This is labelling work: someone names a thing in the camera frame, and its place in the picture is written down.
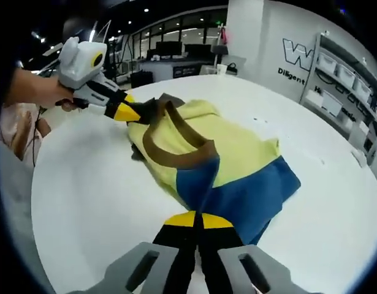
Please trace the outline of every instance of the blue fabric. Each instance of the blue fabric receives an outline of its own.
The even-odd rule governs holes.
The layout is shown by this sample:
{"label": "blue fabric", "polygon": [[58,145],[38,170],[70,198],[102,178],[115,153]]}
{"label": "blue fabric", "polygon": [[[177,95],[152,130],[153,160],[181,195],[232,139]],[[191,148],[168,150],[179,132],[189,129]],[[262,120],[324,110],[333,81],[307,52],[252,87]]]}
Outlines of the blue fabric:
{"label": "blue fabric", "polygon": [[301,183],[280,156],[256,173],[212,188],[219,158],[177,170],[177,192],[190,209],[230,221],[244,244],[255,244]]}

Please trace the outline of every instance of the computer monitor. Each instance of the computer monitor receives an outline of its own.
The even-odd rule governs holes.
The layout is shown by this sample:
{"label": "computer monitor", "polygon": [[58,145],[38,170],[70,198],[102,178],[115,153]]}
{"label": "computer monitor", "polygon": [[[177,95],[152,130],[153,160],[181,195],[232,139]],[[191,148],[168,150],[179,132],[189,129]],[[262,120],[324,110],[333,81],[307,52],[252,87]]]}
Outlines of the computer monitor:
{"label": "computer monitor", "polygon": [[189,58],[201,58],[201,59],[214,58],[214,54],[211,53],[211,45],[186,44],[185,52],[188,53]]}
{"label": "computer monitor", "polygon": [[154,55],[159,55],[157,49],[149,49],[149,50],[147,50],[146,60],[151,60]]}
{"label": "computer monitor", "polygon": [[160,56],[181,55],[181,42],[157,42],[156,50]]}

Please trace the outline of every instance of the desk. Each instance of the desk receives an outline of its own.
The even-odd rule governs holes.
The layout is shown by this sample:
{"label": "desk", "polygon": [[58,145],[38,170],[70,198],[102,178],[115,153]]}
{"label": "desk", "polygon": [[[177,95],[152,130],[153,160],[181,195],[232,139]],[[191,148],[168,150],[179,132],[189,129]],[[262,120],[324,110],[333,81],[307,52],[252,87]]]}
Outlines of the desk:
{"label": "desk", "polygon": [[175,67],[199,67],[199,70],[197,71],[199,74],[201,65],[213,64],[213,63],[214,61],[211,61],[211,60],[201,60],[197,58],[179,58],[179,59],[162,59],[159,61],[144,60],[144,61],[139,61],[138,65],[139,65],[140,70],[144,70],[146,72],[152,72],[154,82],[158,82],[158,81],[166,81],[166,80],[173,79],[173,68]]}
{"label": "desk", "polygon": [[[311,292],[345,293],[377,250],[377,180],[321,118],[262,86],[230,76],[163,81],[132,91],[207,99],[226,119],[281,152],[302,182],[258,246]],[[126,124],[90,114],[65,122],[40,149],[32,184],[34,236],[45,272],[63,294],[99,282],[106,267],[184,208],[141,162],[131,160]],[[207,293],[200,271],[189,293]]]}

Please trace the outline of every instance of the brown bag handle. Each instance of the brown bag handle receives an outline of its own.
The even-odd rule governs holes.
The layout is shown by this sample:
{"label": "brown bag handle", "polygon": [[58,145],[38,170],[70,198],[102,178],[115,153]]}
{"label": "brown bag handle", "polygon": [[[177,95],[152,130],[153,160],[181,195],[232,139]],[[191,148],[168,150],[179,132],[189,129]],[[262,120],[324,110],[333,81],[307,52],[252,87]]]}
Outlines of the brown bag handle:
{"label": "brown bag handle", "polygon": [[[197,148],[197,150],[191,153],[178,155],[167,152],[154,143],[152,137],[153,133],[163,119],[165,111],[168,112],[176,130],[190,145]],[[158,101],[157,118],[150,123],[149,128],[143,135],[142,142],[149,158],[157,164],[165,167],[193,168],[196,165],[217,156],[214,141],[207,140],[186,123],[171,101]]]}

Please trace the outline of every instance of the logo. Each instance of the logo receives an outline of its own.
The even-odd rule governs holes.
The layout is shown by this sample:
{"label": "logo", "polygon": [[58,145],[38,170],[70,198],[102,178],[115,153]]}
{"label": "logo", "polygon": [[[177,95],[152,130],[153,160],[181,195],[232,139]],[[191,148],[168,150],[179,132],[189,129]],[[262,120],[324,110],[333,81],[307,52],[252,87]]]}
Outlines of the logo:
{"label": "logo", "polygon": [[293,81],[296,81],[298,83],[301,83],[303,85],[305,85],[305,80],[302,79],[302,78],[299,78],[299,77],[296,77],[295,75],[291,74],[288,70],[286,69],[282,69],[282,68],[278,68],[278,73],[280,75],[283,75],[285,76],[286,78],[288,78],[288,80],[293,80]]}
{"label": "logo", "polygon": [[310,71],[313,60],[313,49],[307,52],[304,45],[297,44],[294,46],[293,41],[282,39],[284,45],[285,61],[299,67],[307,72]]}

